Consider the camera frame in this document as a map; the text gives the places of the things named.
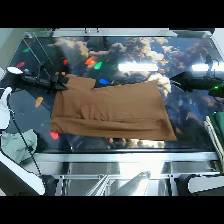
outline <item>table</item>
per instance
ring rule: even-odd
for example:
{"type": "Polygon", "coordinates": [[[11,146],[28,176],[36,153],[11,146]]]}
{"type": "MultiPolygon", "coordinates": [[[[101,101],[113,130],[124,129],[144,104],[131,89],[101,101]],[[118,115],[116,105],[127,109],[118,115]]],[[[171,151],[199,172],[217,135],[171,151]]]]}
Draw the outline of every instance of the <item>table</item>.
{"type": "MultiPolygon", "coordinates": [[[[183,92],[169,80],[190,70],[192,65],[203,64],[208,54],[220,63],[223,61],[211,36],[195,38],[189,35],[179,37],[170,33],[168,36],[127,33],[129,36],[105,36],[104,33],[91,35],[81,31],[30,33],[21,41],[9,66],[24,62],[21,69],[34,70],[40,61],[45,61],[46,71],[41,76],[47,78],[60,69],[61,63],[68,62],[68,73],[94,78],[97,80],[96,87],[105,86],[102,80],[108,82],[108,85],[156,80],[177,141],[112,139],[72,134],[61,134],[54,140],[50,135],[50,116],[55,94],[47,95],[46,91],[34,87],[15,92],[10,98],[11,108],[21,130],[34,129],[46,142],[45,148],[49,152],[214,151],[203,121],[207,115],[223,111],[224,106],[208,96],[207,91],[183,92]],[[87,65],[89,58],[96,60],[98,68],[87,65]],[[127,62],[154,63],[158,66],[158,71],[119,71],[118,65],[127,62]],[[39,96],[44,100],[36,108],[35,102],[39,96]]],[[[205,72],[193,74],[203,76],[205,72]]],[[[10,122],[6,131],[17,132],[13,122],[10,122]]]]}

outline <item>brown cloth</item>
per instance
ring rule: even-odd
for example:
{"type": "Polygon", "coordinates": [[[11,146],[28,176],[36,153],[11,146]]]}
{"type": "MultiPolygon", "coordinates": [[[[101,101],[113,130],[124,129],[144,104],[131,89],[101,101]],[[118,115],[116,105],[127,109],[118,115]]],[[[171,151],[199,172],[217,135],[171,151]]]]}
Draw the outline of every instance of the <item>brown cloth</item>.
{"type": "Polygon", "coordinates": [[[73,76],[56,95],[51,131],[84,136],[176,140],[154,81],[95,88],[73,76]]]}

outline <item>blue spot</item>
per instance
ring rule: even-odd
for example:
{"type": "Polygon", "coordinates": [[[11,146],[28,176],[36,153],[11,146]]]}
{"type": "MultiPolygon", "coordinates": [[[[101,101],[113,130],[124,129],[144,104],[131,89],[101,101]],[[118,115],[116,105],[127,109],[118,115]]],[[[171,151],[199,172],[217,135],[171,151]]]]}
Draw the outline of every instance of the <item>blue spot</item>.
{"type": "Polygon", "coordinates": [[[106,79],[100,79],[99,82],[101,84],[109,84],[109,81],[107,81],[106,79]]]}

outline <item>brown shirt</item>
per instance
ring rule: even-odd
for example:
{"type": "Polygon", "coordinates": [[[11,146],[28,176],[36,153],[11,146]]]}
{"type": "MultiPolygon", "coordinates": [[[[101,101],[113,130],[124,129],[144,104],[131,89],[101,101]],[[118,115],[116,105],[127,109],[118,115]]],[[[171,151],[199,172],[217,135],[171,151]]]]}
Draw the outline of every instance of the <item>brown shirt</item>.
{"type": "Polygon", "coordinates": [[[95,88],[72,76],[56,95],[51,131],[84,136],[176,140],[154,81],[95,88]]]}

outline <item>glossy table top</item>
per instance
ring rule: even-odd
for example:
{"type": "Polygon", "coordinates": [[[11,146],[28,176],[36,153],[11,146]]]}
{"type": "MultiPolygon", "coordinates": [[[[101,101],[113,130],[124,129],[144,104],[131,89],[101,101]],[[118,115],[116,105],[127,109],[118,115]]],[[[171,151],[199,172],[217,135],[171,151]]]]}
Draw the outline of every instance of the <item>glossy table top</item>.
{"type": "MultiPolygon", "coordinates": [[[[34,70],[39,64],[38,58],[39,61],[46,62],[45,68],[50,75],[64,66],[63,69],[69,74],[96,79],[96,87],[156,80],[177,137],[175,142],[84,137],[72,134],[61,134],[54,140],[50,136],[50,116],[55,94],[47,95],[45,90],[32,87],[13,93],[10,104],[21,130],[34,129],[46,141],[47,148],[52,150],[88,149],[93,152],[98,149],[125,148],[214,150],[203,121],[211,113],[223,111],[224,105],[215,101],[205,90],[184,92],[169,80],[191,69],[194,64],[205,63],[208,54],[213,59],[222,61],[210,38],[41,37],[22,41],[10,63],[10,66],[19,65],[21,69],[34,70]],[[88,60],[94,60],[94,63],[88,63],[88,60]],[[128,62],[156,64],[158,71],[119,71],[119,64],[128,62]],[[40,96],[44,100],[39,107],[35,107],[36,99],[40,96]]],[[[194,72],[193,75],[203,76],[205,72],[194,72]]],[[[45,71],[41,76],[48,77],[45,71]]],[[[6,131],[17,132],[13,122],[10,122],[6,131]]]]}

